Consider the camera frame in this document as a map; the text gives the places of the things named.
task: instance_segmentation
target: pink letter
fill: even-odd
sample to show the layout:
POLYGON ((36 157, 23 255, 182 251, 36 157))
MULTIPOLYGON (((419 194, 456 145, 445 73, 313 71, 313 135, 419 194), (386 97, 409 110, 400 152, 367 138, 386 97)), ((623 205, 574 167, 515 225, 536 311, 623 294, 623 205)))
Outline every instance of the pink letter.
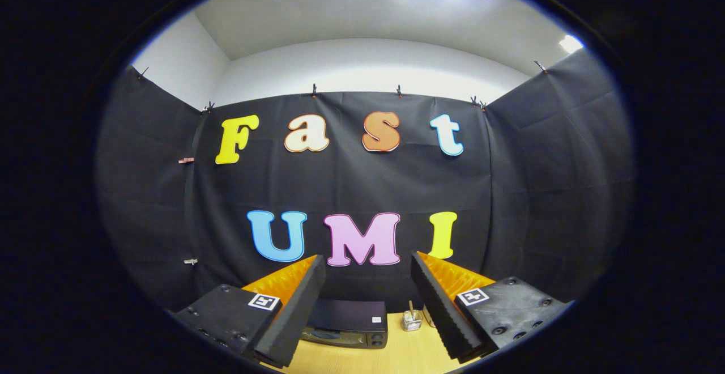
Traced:
POLYGON ((325 217, 325 225, 330 227, 332 234, 332 257, 327 260, 330 266, 350 265, 345 256, 345 247, 358 265, 362 265, 375 248, 370 258, 373 265, 393 265, 400 261, 395 252, 395 225, 400 221, 396 213, 380 213, 370 222, 365 235, 360 234, 350 216, 335 214, 325 217))

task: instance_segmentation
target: yellow letter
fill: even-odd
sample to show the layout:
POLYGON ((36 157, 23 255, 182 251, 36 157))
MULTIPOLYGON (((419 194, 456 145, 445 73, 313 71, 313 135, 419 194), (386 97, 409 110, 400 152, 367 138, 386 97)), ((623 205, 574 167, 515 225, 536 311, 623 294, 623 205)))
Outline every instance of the yellow letter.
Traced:
POLYGON ((215 160, 217 164, 238 162, 239 154, 236 152, 236 147, 239 146, 239 150, 244 149, 246 141, 249 139, 249 129, 254 130, 257 126, 259 126, 257 115, 223 121, 224 133, 222 134, 222 145, 215 160))
POLYGON ((428 255, 435 256, 439 260, 445 260, 453 255, 451 249, 451 228, 453 221, 458 215, 451 211, 435 213, 430 216, 430 223, 433 224, 433 248, 428 255))
POLYGON ((318 115, 302 115, 289 122, 289 129, 293 130, 284 140, 284 147, 290 152, 304 152, 310 149, 320 152, 330 144, 325 137, 325 119, 318 115))

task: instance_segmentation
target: blue letter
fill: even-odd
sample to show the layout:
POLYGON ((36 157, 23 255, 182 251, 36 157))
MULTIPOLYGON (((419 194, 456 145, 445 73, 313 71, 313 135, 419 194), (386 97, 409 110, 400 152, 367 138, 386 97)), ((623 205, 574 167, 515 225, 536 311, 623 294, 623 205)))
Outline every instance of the blue letter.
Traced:
POLYGON ((302 234, 302 224, 308 218, 305 213, 298 211, 282 213, 280 218, 287 222, 289 232, 289 248, 285 250, 272 245, 270 223, 274 219, 274 214, 269 211, 249 211, 246 213, 246 218, 251 221, 254 247, 264 258, 277 262, 292 262, 299 260, 305 253, 305 237, 302 234))
POLYGON ((460 155, 463 152, 463 144, 456 143, 453 138, 453 131, 459 131, 460 127, 456 122, 451 122, 451 117, 445 113, 430 121, 430 125, 438 131, 438 144, 446 155, 460 155))

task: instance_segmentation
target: black fabric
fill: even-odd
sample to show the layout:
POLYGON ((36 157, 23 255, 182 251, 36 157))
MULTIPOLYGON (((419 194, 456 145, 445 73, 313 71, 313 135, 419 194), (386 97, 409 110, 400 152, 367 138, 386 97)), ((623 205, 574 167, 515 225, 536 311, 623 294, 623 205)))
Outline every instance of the black fabric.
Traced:
POLYGON ((184 225, 184 182, 199 111, 130 67, 119 77, 96 144, 96 193, 114 247, 147 294, 181 309, 203 294, 184 225))
POLYGON ((621 236, 634 166, 629 129, 613 82, 580 51, 486 108, 395 93, 285 95, 200 115, 130 69, 119 80, 98 146, 104 221, 134 278, 168 309, 221 283, 255 281, 286 265, 254 247, 246 214, 274 214, 272 242, 289 246, 285 211, 301 211, 305 253, 331 256, 323 219, 351 216, 364 233, 376 214, 401 215, 396 265, 326 266, 321 296, 385 301, 392 312, 420 304, 410 280, 414 250, 430 251, 430 215, 453 211, 448 260, 492 279, 517 275, 562 301, 603 272, 621 236), (392 111, 401 144, 368 152, 365 117, 392 111), (464 152, 448 156, 429 122, 447 113, 464 152), (326 121, 330 144, 289 152, 287 124, 326 121), (237 163, 217 165, 226 119, 257 115, 237 163), (195 157, 179 165, 177 160, 195 157), (197 265, 183 260, 197 258, 197 265))
POLYGON ((204 114, 204 128, 194 162, 194 208, 198 217, 193 234, 199 245, 199 292, 216 282, 245 284, 278 270, 284 263, 261 256, 246 214, 251 210, 275 215, 272 242, 289 247, 285 211, 308 215, 303 223, 305 254, 331 256, 331 234, 323 224, 332 214, 349 215, 365 233, 375 214, 401 215, 396 225, 396 265, 327 267, 322 297, 351 301, 385 301, 401 312, 407 300, 420 302, 410 280, 410 253, 428 252, 433 225, 428 217, 453 211, 450 261, 477 270, 487 245, 490 180, 487 132, 480 110, 470 103, 446 98, 394 93, 344 92, 287 95, 215 108, 204 114), (401 143, 392 152, 368 152, 361 142, 365 117, 392 111, 400 118, 401 143), (451 157, 438 145, 430 120, 447 113, 461 131, 456 140, 464 152, 451 157), (322 116, 330 144, 321 152, 288 152, 283 141, 287 124, 305 114, 322 116), (237 163, 217 165, 222 121, 257 115, 259 127, 250 132, 237 163))
POLYGON ((577 299, 609 263, 629 211, 632 136, 616 86, 580 50, 486 113, 492 226, 481 272, 577 299))

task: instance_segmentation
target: clip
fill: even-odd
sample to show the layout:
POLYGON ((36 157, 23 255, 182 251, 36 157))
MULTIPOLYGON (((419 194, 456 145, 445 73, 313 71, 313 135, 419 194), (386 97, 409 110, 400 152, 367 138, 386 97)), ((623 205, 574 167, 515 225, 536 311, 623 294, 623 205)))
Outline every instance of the clip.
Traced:
POLYGON ((539 61, 536 61, 536 60, 534 59, 534 62, 536 62, 537 66, 539 66, 539 67, 541 68, 541 70, 543 70, 543 71, 544 71, 544 74, 549 74, 549 71, 547 71, 547 70, 546 70, 546 68, 545 68, 544 66, 542 66, 541 64, 539 64, 539 61))
POLYGON ((212 113, 212 108, 214 108, 214 103, 212 101, 209 101, 209 105, 204 107, 204 110, 202 110, 202 115, 204 115, 204 112, 206 113, 212 113))
POLYGON ((140 73, 140 75, 138 75, 138 77, 137 77, 137 80, 142 80, 142 79, 145 79, 145 78, 143 77, 143 74, 145 74, 147 70, 148 70, 148 67, 146 67, 146 69, 145 69, 145 70, 143 70, 143 72, 142 72, 142 73, 140 73))

